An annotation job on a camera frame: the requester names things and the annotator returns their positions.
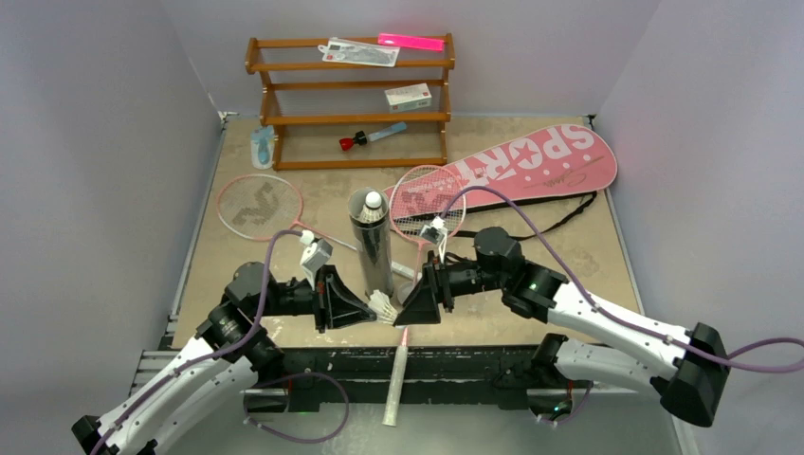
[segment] white box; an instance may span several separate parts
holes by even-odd
[[[426,83],[386,90],[385,98],[388,100],[391,113],[410,111],[432,104],[432,94]]]

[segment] cable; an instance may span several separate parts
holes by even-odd
[[[745,354],[745,353],[747,353],[749,351],[755,350],[756,348],[759,348],[759,347],[762,347],[762,346],[768,346],[768,345],[771,345],[771,344],[789,343],[789,344],[796,344],[796,345],[801,346],[802,348],[804,348],[804,340],[800,339],[800,338],[774,337],[774,338],[763,339],[763,340],[757,341],[755,343],[751,343],[751,344],[749,344],[747,346],[743,346],[743,347],[737,349],[736,351],[734,351],[730,355],[727,355],[726,358],[721,358],[721,357],[718,357],[716,355],[712,355],[710,353],[704,352],[704,351],[702,351],[702,350],[700,350],[700,349],[698,349],[698,348],[696,348],[694,346],[690,346],[689,344],[684,343],[684,342],[682,342],[682,341],[680,341],[678,339],[675,339],[675,338],[673,338],[673,337],[671,337],[669,335],[663,335],[663,334],[661,334],[659,332],[655,332],[653,330],[646,329],[644,327],[640,327],[639,325],[632,324],[632,323],[630,323],[630,322],[628,322],[628,321],[626,321],[624,319],[621,319],[621,318],[617,317],[616,315],[612,314],[611,312],[609,312],[608,310],[606,310],[602,306],[598,305],[594,301],[592,296],[589,294],[589,291],[586,290],[586,288],[580,282],[580,280],[578,279],[576,274],[572,271],[572,269],[570,269],[570,266],[567,265],[558,256],[558,253],[556,253],[556,251],[550,246],[550,244],[547,243],[547,239],[545,239],[544,236],[541,234],[541,232],[539,232],[539,229],[536,227],[536,225],[533,224],[533,221],[531,221],[531,219],[528,218],[528,216],[522,211],[522,209],[517,207],[517,205],[514,203],[514,201],[509,199],[505,194],[502,194],[501,192],[496,191],[496,190],[491,189],[491,188],[488,188],[488,187],[478,187],[478,186],[466,187],[466,188],[462,189],[461,191],[459,191],[458,194],[456,194],[452,198],[452,200],[449,201],[449,203],[447,204],[447,207],[445,208],[444,212],[449,210],[449,208],[452,207],[452,204],[454,204],[454,202],[459,197],[463,196],[465,193],[467,193],[469,191],[475,191],[475,190],[487,191],[487,192],[490,192],[492,194],[495,194],[497,197],[501,198],[503,201],[505,201],[505,203],[507,203],[509,206],[511,206],[512,209],[516,210],[517,213],[522,217],[524,222],[527,223],[527,225],[531,229],[533,229],[533,232],[537,235],[537,237],[539,237],[539,240],[544,245],[544,247],[547,248],[547,251],[550,253],[550,255],[553,256],[553,259],[555,259],[556,262],[559,265],[561,265],[561,268],[563,268],[564,271],[567,272],[567,275],[569,275],[570,280],[572,280],[573,284],[577,287],[578,291],[580,291],[581,295],[586,300],[586,302],[589,303],[592,306],[593,309],[599,311],[600,314],[605,316],[606,318],[608,318],[608,319],[610,319],[610,320],[612,320],[614,322],[617,322],[618,324],[620,324],[620,325],[622,325],[624,327],[627,327],[627,328],[632,329],[632,330],[634,330],[636,332],[639,332],[640,334],[647,335],[649,337],[655,337],[655,338],[658,338],[658,339],[660,339],[660,340],[662,340],[664,342],[669,342],[669,343],[673,344],[674,346],[678,346],[678,347],[680,347],[680,348],[682,348],[682,349],[684,349],[684,350],[686,350],[688,352],[691,352],[692,354],[698,355],[698,356],[700,356],[702,358],[705,358],[706,360],[709,360],[711,362],[715,362],[715,363],[717,363],[719,365],[723,365],[723,366],[726,366],[726,367],[736,368],[738,370],[746,370],[748,372],[755,372],[755,373],[793,373],[793,372],[798,372],[800,370],[804,370],[804,358],[802,358],[798,362],[792,363],[790,365],[773,366],[773,367],[767,367],[767,366],[763,366],[763,365],[751,365],[751,364],[747,364],[747,363],[735,362],[734,360],[732,360],[732,358],[735,358],[738,355],[743,355],[743,354]]]
[[[444,262],[447,264],[457,264],[457,263],[471,264],[474,262],[469,258],[458,256],[457,254],[451,251],[447,251],[447,254],[445,254],[444,257],[445,257]]]
[[[108,441],[109,438],[112,437],[112,434],[118,428],[120,428],[122,423],[125,422],[125,420],[132,413],[134,413],[135,410],[137,410],[140,406],[142,406],[143,403],[145,403],[149,398],[151,398],[151,396],[153,396],[154,393],[156,393],[156,391],[158,391],[159,389],[164,387],[165,384],[170,382],[171,379],[178,377],[182,372],[185,372],[189,367],[196,365],[200,362],[209,359],[215,359],[223,355],[227,355],[229,353],[237,351],[238,349],[245,346],[246,343],[248,343],[248,341],[252,339],[254,335],[257,334],[257,332],[260,330],[260,319],[263,317],[263,312],[265,311],[265,299],[268,294],[267,293],[268,277],[270,277],[271,273],[270,269],[271,255],[273,254],[274,245],[276,245],[277,240],[279,240],[284,235],[295,235],[297,237],[301,237],[302,233],[296,230],[284,229],[277,232],[271,238],[271,241],[268,244],[268,249],[265,252],[265,264],[263,266],[263,284],[261,287],[262,291],[260,292],[260,301],[259,304],[257,305],[257,312],[254,316],[254,322],[251,324],[251,327],[248,329],[248,332],[246,332],[246,335],[240,338],[238,342],[232,344],[231,346],[215,351],[214,353],[210,353],[207,355],[200,355],[199,357],[192,358],[184,362],[174,370],[173,374],[167,374],[158,381],[156,381],[156,383],[153,386],[151,386],[147,391],[143,392],[142,395],[140,395],[136,400],[134,400],[134,402],[123,411],[120,417],[112,423],[111,427],[108,430],[106,430],[106,432],[103,433],[98,442],[95,443],[95,446],[92,447],[92,451],[89,452],[89,455],[98,455],[98,451],[101,450],[101,447],[104,444],[106,444],[106,441]]]
[[[592,381],[589,381],[589,385],[586,386],[586,391],[583,393],[583,398],[581,398],[580,402],[578,402],[578,406],[576,406],[572,410],[572,412],[570,412],[570,415],[564,417],[561,420],[544,420],[544,419],[541,418],[541,415],[539,415],[537,417],[537,419],[536,419],[536,422],[539,423],[539,424],[549,425],[549,426],[551,426],[553,428],[558,427],[559,425],[566,425],[566,424],[570,423],[573,419],[576,418],[576,416],[578,415],[580,410],[583,409],[583,405],[585,405],[586,401],[589,399],[589,395],[592,392],[592,387],[593,386],[594,386],[594,383]]]
[[[343,397],[343,404],[345,405],[346,411],[344,411],[343,419],[340,421],[340,425],[338,425],[338,427],[335,428],[335,431],[329,433],[326,436],[322,436],[320,438],[315,438],[315,439],[298,438],[296,436],[291,436],[289,434],[282,433],[281,431],[279,431],[277,429],[268,427],[266,425],[263,425],[263,424],[257,422],[253,417],[251,417],[251,414],[248,413],[248,406],[246,405],[246,398],[245,397],[243,398],[243,412],[246,414],[246,420],[243,423],[253,425],[254,427],[259,428],[259,429],[261,429],[263,431],[267,431],[267,432],[273,434],[274,436],[279,436],[282,439],[285,439],[285,440],[290,441],[292,443],[299,443],[299,444],[318,444],[318,443],[323,443],[324,441],[329,441],[330,439],[338,436],[338,433],[340,433],[343,430],[343,428],[346,427],[346,421],[349,420],[349,396],[346,394],[346,390],[343,389],[343,386],[341,386],[340,383],[338,383],[337,380],[334,377],[328,376],[328,375],[323,374],[323,373],[315,373],[315,372],[296,373],[296,374],[290,374],[289,376],[281,377],[279,379],[274,379],[273,381],[268,381],[268,382],[265,382],[263,384],[257,384],[256,386],[254,386],[254,389],[261,389],[261,388],[264,388],[264,387],[270,387],[270,386],[273,386],[275,384],[280,384],[280,383],[285,382],[285,381],[291,381],[291,380],[293,380],[293,379],[295,379],[297,377],[309,377],[309,376],[315,376],[315,377],[318,377],[320,379],[324,379],[324,380],[327,380],[327,381],[331,382],[332,385],[334,385],[336,388],[338,388],[338,391],[340,392],[340,396]]]
[[[560,220],[555,222],[552,226],[550,226],[547,229],[543,230],[541,233],[546,234],[546,233],[548,233],[548,232],[550,232],[552,230],[558,229],[558,228],[566,225],[567,223],[569,223],[573,218],[575,218],[579,214],[583,213],[583,210],[585,210],[587,207],[589,207],[592,204],[592,202],[594,202],[595,198],[597,197],[597,191],[584,192],[584,193],[580,194],[579,196],[580,196],[580,202],[578,203],[577,208],[575,208],[573,211],[571,211],[571,212],[567,213],[566,215],[564,215],[563,218],[561,218]],[[586,197],[586,196],[591,196],[591,198],[587,199],[584,202],[583,198]],[[539,204],[541,202],[552,202],[552,201],[557,201],[557,200],[562,200],[562,199],[566,199],[566,197],[543,198],[543,199],[540,199],[540,200],[534,200],[533,202],[529,202],[527,205]],[[520,207],[525,205],[522,202],[528,202],[528,201],[520,201]],[[505,207],[504,204],[496,204],[496,206]],[[470,209],[470,210],[467,210],[466,212],[467,213],[472,213],[472,212],[477,212],[477,211],[485,211],[485,208],[480,209],[480,210],[471,210]],[[464,238],[473,239],[475,237],[475,235],[477,235],[477,232],[474,231],[474,230],[459,230],[458,232],[455,232],[453,237],[464,237]],[[512,239],[514,239],[514,240],[516,240],[518,242],[524,242],[525,240],[530,240],[530,239],[532,239],[534,237],[536,237],[536,234],[523,235],[523,236],[518,236],[518,235],[512,235],[511,236]]]

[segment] wooden shelf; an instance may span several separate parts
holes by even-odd
[[[430,87],[443,87],[440,79],[410,81],[346,81],[346,82],[282,82],[274,83],[274,90],[332,90],[342,88],[396,88],[405,85],[426,83]]]
[[[246,50],[246,72],[258,73],[263,83],[262,105],[260,107],[260,123],[263,126],[273,125],[276,133],[274,144],[274,169],[343,169],[343,168],[372,168],[391,166],[420,166],[424,164],[447,164],[447,122],[451,119],[451,103],[449,102],[449,70],[455,67],[455,49],[452,43],[452,34],[443,36],[429,36],[444,40],[445,52],[443,59],[434,60],[404,60],[403,52],[397,59],[393,68],[442,68],[441,79],[429,80],[397,80],[397,81],[347,81],[347,82],[283,82],[274,83],[270,71],[305,71],[305,70],[335,70],[335,69],[391,69],[384,66],[368,66],[362,64],[334,64],[329,62],[299,62],[270,64],[263,61],[262,49],[287,49],[299,47],[317,47],[326,45],[328,38],[300,39],[300,40],[248,40]],[[376,37],[344,38],[361,43],[376,44]],[[276,92],[278,90],[336,90],[336,89],[369,89],[394,88],[426,83],[428,86],[441,87],[441,104],[437,112],[404,112],[401,114],[359,114],[336,116],[283,116]],[[373,160],[345,160],[345,161],[293,161],[282,162],[282,145],[287,125],[319,125],[327,123],[394,123],[398,121],[435,121],[438,123],[441,155],[433,158],[405,158],[405,159],[373,159]]]
[[[321,125],[324,123],[397,123],[398,121],[449,121],[443,112],[400,114],[355,114],[348,116],[277,116],[265,118],[266,125]]]

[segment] racket strings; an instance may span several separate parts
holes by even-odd
[[[390,207],[393,222],[402,235],[413,240],[460,190],[461,182],[457,177],[441,168],[414,170],[397,183]],[[461,225],[464,209],[463,200],[459,200],[447,212],[444,224],[448,232]]]
[[[218,198],[224,223],[249,239],[264,239],[292,227],[302,209],[299,194],[278,177],[255,174],[229,183]]]

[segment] shuttlecock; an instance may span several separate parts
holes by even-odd
[[[369,299],[369,308],[377,314],[377,322],[393,324],[399,312],[391,305],[391,300],[381,291],[375,290]]]
[[[366,194],[366,202],[358,220],[361,223],[373,223],[382,219],[382,196],[376,191]]]

